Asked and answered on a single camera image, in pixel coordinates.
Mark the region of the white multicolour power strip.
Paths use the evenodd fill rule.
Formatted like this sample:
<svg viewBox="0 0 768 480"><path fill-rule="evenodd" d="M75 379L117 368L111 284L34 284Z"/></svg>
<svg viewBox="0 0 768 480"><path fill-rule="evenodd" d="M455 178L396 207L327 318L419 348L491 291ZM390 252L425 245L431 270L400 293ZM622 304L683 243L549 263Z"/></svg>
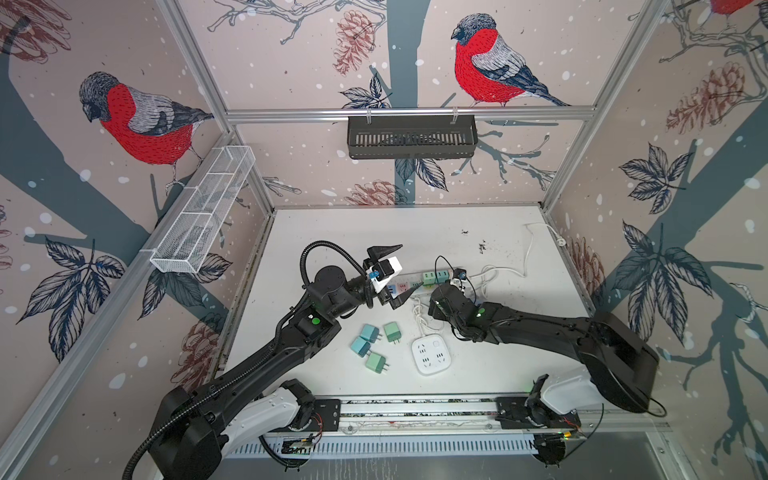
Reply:
<svg viewBox="0 0 768 480"><path fill-rule="evenodd" d="M414 283L422 283L422 274L424 272L430 272L430 271L419 271L419 272L413 272L413 273L400 273L400 274L398 274L388 284L389 285L389 289L390 289L392 295L395 295L394 286L396 286L398 284L403 284L403 287L399 287L399 290L402 291L402 290L405 290L405 289L409 288ZM450 283L451 285L454 285L454 284L451 283L451 280L452 280L452 276L451 276L451 279L448 282L445 282L445 283ZM435 285L424 286L423 283L422 283L422 287L416 293L414 293L411 297L412 298L419 298L421 300L427 301L430 298L430 296L432 295L433 291L435 290L435 288L438 285L440 285L440 284L436 283ZM462 292L464 292L466 290L467 282L464 282L461 285L454 285L454 286L456 286Z"/></svg>

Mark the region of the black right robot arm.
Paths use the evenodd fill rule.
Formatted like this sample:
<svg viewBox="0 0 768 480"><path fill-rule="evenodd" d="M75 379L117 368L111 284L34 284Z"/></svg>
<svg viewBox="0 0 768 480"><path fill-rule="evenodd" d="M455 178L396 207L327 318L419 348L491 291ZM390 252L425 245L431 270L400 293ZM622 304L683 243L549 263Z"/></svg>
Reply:
<svg viewBox="0 0 768 480"><path fill-rule="evenodd" d="M428 314L475 343L523 345L579 362L576 369L534 382L533 400L553 412L605 403L631 413L649 411L659 356L611 313L558 318L494 302L477 305L458 287L441 284L430 296Z"/></svg>

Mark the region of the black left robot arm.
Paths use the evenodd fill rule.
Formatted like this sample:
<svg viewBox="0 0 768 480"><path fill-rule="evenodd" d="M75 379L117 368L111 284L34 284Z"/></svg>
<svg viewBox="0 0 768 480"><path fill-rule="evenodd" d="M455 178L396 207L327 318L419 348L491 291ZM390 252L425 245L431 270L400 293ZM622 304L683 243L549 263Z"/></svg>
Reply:
<svg viewBox="0 0 768 480"><path fill-rule="evenodd" d="M340 332L340 322L360 306L376 302L398 309L407 294L394 297L387 285L402 266L398 245L371 246L357 262L328 240L307 245L299 257L304 293L275 327L267 343L225 374L192 391L177 387L161 400L148 437L129 458L122 476L133 477L144 455L150 455L166 479L207 479L235 444L229 425L247 406L283 403L293 416L279 421L269 413L267 433L288 426L295 418L308 420L310 392L302 383L285 382L267 396L264 391L284 374L328 346Z"/></svg>

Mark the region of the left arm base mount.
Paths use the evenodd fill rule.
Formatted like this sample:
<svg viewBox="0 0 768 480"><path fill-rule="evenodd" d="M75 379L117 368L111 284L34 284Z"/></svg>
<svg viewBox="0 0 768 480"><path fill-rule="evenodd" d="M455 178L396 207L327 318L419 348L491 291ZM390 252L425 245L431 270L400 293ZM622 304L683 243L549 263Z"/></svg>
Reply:
<svg viewBox="0 0 768 480"><path fill-rule="evenodd" d="M341 417L339 399L315 400L313 406L302 404L297 417L279 432L337 432Z"/></svg>

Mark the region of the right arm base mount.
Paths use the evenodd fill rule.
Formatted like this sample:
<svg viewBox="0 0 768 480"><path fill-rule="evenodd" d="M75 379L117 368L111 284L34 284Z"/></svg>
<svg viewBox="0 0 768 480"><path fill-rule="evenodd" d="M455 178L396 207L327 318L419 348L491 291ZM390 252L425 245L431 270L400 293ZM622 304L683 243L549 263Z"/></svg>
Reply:
<svg viewBox="0 0 768 480"><path fill-rule="evenodd" d="M541 401L528 401L525 395L502 396L495 399L495 420L503 430L581 428L576 413L558 414Z"/></svg>

